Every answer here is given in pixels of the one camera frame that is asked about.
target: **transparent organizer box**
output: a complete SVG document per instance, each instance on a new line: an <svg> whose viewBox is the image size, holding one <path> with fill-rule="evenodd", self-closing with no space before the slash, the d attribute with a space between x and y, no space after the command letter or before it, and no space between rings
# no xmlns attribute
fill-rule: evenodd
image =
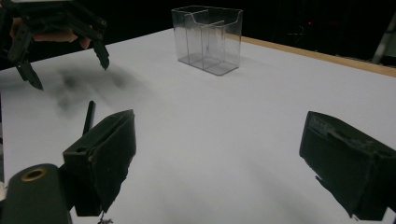
<svg viewBox="0 0 396 224"><path fill-rule="evenodd" d="M238 68L242 15L222 7L172 9L177 60L217 76Z"/></svg>

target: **human hand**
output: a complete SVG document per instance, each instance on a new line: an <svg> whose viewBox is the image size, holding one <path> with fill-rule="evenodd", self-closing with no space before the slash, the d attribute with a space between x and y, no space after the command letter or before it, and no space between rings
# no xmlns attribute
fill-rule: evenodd
<svg viewBox="0 0 396 224"><path fill-rule="evenodd" d="M12 28L10 31L10 35L14 38L18 32L18 29L22 23L21 18L14 18L12 23ZM33 40L37 42L42 41L54 41L54 42L73 42L78 37L73 33L73 30L70 28L65 28L63 30L58 30L51 33L43 33L43 34L35 34L33 35ZM87 49L90 46L91 40L88 37L83 37L79 40L79 44L83 49Z"/></svg>

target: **white table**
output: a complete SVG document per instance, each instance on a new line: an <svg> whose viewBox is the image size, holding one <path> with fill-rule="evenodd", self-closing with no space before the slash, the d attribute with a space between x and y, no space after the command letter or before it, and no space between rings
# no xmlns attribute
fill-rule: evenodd
<svg viewBox="0 0 396 224"><path fill-rule="evenodd" d="M172 29L107 49L107 71L91 49L33 63L44 91L1 72L6 183L62 165L94 100L94 123L135 113L137 152L105 215L116 224L378 223L350 218L299 147L311 110L396 148L395 77L244 42L240 67L215 77L177 61Z"/></svg>

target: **table surface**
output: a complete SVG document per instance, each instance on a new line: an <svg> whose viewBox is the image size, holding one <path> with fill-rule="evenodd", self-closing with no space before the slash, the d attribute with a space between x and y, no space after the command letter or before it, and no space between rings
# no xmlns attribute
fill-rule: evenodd
<svg viewBox="0 0 396 224"><path fill-rule="evenodd" d="M114 223L378 223L350 218L299 156L308 111L396 148L396 78L242 42L223 77L177 61L173 30L33 63L44 90L2 72L5 179L63 164L90 100L94 124L135 113L136 155ZM99 217L76 217L97 223ZM392 223L388 210L381 223Z"/></svg>

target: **pen holder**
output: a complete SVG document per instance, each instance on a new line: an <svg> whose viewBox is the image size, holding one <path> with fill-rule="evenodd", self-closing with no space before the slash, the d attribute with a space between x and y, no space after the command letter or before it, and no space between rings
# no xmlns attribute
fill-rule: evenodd
<svg viewBox="0 0 396 224"><path fill-rule="evenodd" d="M242 15L222 7L172 9L177 60L216 76L238 68Z"/></svg>

